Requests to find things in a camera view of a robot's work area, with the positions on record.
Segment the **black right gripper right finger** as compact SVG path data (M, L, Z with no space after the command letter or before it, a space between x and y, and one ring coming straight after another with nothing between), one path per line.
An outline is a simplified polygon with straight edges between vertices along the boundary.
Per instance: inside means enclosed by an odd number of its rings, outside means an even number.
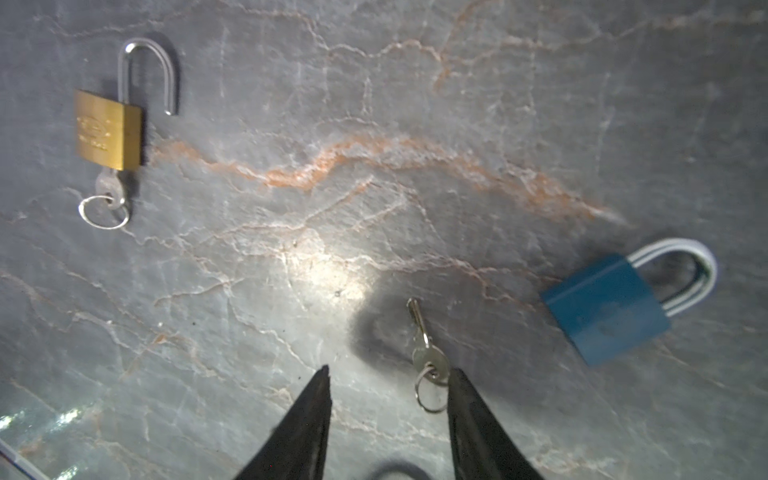
M451 370L447 413L457 479L542 479L459 368Z

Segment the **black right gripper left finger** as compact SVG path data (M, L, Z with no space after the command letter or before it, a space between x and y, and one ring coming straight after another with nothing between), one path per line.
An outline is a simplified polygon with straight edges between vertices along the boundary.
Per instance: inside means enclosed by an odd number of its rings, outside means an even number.
M235 479L322 479L331 412L329 366L323 365Z

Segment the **silver key for blue padlock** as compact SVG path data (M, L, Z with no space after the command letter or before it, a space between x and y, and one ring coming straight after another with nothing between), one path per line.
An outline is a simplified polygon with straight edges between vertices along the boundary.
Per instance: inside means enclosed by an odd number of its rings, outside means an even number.
M420 395L420 387L424 380L441 388L447 388L450 378L451 366L446 354L434 344L427 331L427 325L421 312L419 301L409 298L406 308L413 320L417 333L415 347L412 352L412 364L418 375L414 382L414 393L419 407L430 414L439 414L446 410L447 404L441 407L426 406Z

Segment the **brass padlock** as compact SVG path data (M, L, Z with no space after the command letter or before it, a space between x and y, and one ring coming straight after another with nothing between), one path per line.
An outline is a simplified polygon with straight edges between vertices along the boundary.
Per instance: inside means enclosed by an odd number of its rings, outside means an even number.
M131 55L146 48L156 55L164 75L164 111L178 113L177 68L156 41L136 37L118 52L118 95L115 100L79 90L75 95L77 151L85 160L116 171L133 172L141 166L143 110L130 98Z

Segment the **blue padlock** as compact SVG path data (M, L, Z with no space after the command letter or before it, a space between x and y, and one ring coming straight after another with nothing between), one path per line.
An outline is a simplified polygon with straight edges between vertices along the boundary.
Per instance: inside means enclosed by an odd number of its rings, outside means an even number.
M658 300L639 268L670 253L689 255L693 280ZM565 336L589 366L604 364L671 328L671 318L704 300L718 279L718 263L703 243L666 238L628 256L610 254L540 293Z

